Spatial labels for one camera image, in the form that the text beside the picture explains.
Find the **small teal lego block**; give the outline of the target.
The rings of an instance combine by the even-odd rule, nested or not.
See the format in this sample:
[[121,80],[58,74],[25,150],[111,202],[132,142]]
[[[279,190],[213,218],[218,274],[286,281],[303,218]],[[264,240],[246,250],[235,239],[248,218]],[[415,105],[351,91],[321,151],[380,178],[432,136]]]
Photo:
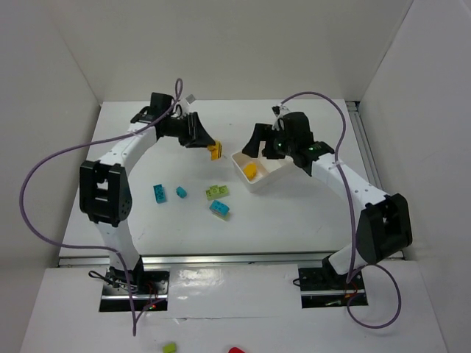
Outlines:
[[176,188],[176,194],[181,198],[181,199],[184,199],[188,194],[187,194],[187,191],[182,188],[181,186],[178,186]]

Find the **green lego brick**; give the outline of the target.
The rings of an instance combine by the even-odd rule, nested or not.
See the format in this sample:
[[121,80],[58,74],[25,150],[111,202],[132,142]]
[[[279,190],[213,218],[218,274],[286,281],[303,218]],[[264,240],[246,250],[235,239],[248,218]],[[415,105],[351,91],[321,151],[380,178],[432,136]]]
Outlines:
[[229,188],[226,185],[211,185],[205,191],[206,199],[212,201],[230,195]]

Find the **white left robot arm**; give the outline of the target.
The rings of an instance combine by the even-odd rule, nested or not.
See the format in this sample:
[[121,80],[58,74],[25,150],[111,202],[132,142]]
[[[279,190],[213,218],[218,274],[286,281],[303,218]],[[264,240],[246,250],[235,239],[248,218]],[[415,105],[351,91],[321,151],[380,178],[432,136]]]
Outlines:
[[99,230],[110,254],[114,280],[144,282],[144,264],[136,250],[127,218],[132,209],[128,176],[146,151],[160,138],[178,139],[181,146],[206,148],[213,160],[220,158],[222,145],[203,127],[190,95],[177,101],[163,93],[153,93],[130,121],[126,137],[98,160],[86,160],[79,169],[79,208]]

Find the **white three-compartment container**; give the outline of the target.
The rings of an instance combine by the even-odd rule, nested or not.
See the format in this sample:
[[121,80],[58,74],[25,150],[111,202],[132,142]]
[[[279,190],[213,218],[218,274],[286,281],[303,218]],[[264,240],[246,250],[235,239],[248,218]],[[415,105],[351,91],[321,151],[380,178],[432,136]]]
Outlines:
[[[250,193],[255,193],[261,188],[278,181],[282,177],[290,174],[295,165],[292,159],[269,160],[261,154],[257,158],[251,158],[243,154],[241,151],[231,155],[236,175],[242,181],[246,189]],[[244,167],[248,163],[254,163],[257,166],[257,176],[249,181],[243,172]]]

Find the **light blue rounded lego block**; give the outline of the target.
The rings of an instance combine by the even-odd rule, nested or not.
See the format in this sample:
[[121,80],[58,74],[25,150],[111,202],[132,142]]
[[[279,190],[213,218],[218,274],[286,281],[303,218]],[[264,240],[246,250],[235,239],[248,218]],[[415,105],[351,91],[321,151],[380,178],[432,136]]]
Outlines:
[[209,206],[209,210],[217,217],[226,220],[230,215],[230,208],[218,200],[213,200]]

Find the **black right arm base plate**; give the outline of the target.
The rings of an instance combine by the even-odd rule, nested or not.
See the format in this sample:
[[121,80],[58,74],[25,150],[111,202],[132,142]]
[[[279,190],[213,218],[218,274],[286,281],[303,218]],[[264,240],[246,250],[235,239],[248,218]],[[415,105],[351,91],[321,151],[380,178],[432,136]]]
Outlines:
[[329,275],[320,267],[298,268],[292,284],[300,289],[302,308],[367,306],[365,284],[361,274],[347,283],[347,275]]

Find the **teal two-by-two lego brick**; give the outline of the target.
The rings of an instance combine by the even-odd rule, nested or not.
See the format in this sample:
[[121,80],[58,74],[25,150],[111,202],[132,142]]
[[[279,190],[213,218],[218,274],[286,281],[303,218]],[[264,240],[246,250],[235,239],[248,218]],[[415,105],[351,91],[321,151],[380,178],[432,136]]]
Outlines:
[[155,195],[155,201],[158,204],[162,204],[162,203],[167,201],[165,189],[161,184],[154,185],[153,186],[153,191],[154,191],[154,195]]

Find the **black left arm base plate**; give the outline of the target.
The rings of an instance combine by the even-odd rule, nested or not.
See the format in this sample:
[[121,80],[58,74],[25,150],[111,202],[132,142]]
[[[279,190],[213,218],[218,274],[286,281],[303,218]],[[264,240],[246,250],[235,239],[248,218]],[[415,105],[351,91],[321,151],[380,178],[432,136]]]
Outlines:
[[[108,271],[104,276],[102,295],[99,304],[101,313],[130,312],[128,286],[126,282],[114,280]],[[148,311],[167,311],[169,292],[169,271],[148,271],[144,273],[144,283],[131,285],[135,311],[140,312],[152,304]]]

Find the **yellow striped lego brick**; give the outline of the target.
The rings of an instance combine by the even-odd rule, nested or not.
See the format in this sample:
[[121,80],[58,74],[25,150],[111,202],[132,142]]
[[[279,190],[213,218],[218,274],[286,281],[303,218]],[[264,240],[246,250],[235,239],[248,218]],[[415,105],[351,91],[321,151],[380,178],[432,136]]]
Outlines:
[[218,160],[222,156],[222,144],[218,140],[213,145],[208,146],[207,150],[210,152],[210,159],[212,161]]

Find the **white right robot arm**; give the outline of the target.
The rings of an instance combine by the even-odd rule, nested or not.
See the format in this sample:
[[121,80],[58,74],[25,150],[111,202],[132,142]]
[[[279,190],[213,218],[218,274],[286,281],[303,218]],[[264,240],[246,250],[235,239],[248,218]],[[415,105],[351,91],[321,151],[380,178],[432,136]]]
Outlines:
[[353,212],[354,240],[322,261],[325,277],[344,277],[364,265],[379,263],[412,243],[408,202],[371,185],[336,158],[327,143],[316,141],[308,117],[287,113],[275,125],[257,123],[242,150],[248,157],[290,157],[308,176],[327,185]]

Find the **yellow butterfly lego block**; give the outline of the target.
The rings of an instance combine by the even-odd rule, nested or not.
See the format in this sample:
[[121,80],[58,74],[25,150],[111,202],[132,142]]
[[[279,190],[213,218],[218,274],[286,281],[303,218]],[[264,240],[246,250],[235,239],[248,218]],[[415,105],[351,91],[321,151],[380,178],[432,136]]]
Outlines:
[[251,181],[257,176],[257,166],[254,163],[248,163],[243,169],[245,177]]

